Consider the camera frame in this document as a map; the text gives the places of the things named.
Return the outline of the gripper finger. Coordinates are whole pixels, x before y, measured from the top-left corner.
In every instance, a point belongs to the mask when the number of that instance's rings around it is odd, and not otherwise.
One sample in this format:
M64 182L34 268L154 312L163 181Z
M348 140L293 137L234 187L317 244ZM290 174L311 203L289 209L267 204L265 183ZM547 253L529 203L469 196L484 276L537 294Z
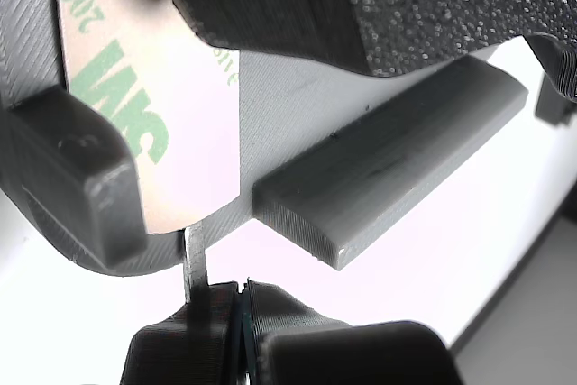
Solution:
M463 383L444 342L418 322L349 325L253 280L242 299L252 384Z
M208 283L201 225L185 231L185 304L138 331L129 346L122 384L235 384L239 361L236 282Z
M218 48L388 78L524 38L561 96L576 97L576 0L173 0Z

